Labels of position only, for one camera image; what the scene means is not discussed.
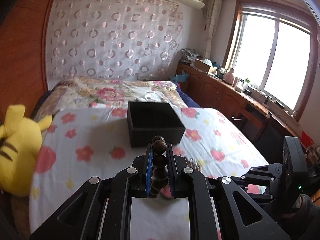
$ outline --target bed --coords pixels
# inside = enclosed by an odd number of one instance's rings
[[[55,87],[36,116],[56,114],[35,167],[29,198],[31,232],[87,179],[111,178],[145,154],[144,147],[130,147],[129,100],[170,103],[186,127],[174,154],[195,159],[205,176],[241,176],[250,167],[267,164],[223,114],[186,107],[171,82],[68,79]],[[107,107],[88,108],[97,102]],[[250,185],[248,191],[262,193],[263,188]],[[140,219],[131,220],[131,240],[189,239],[187,199],[133,199],[132,213]]]

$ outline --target brown stripe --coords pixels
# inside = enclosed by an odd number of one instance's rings
[[[9,155],[7,155],[7,153],[5,153],[4,151],[0,151],[0,155],[2,155],[4,158],[8,159],[9,161],[13,162],[11,157]]]
[[[11,150],[15,151],[16,153],[18,153],[17,149],[11,143],[8,143],[7,141],[4,141],[2,146],[6,146],[9,149],[11,149]]]

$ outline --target open black box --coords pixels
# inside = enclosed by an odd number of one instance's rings
[[[129,102],[127,121],[131,147],[146,147],[156,135],[178,144],[186,130],[168,103]]]

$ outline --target silver screw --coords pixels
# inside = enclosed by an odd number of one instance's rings
[[[229,184],[231,183],[231,179],[229,177],[222,177],[221,182],[224,184]]]
[[[187,173],[187,174],[191,174],[191,173],[193,173],[193,168],[186,167],[186,168],[183,169],[183,172]]]
[[[129,174],[134,174],[136,172],[137,172],[137,169],[135,167],[127,168],[127,173],[129,173]]]
[[[97,177],[92,177],[89,179],[90,184],[97,184],[99,182],[99,178]]]

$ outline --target patterned wallpaper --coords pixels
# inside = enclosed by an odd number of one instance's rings
[[[55,0],[46,40],[50,77],[167,78],[182,40],[179,6],[164,0]]]

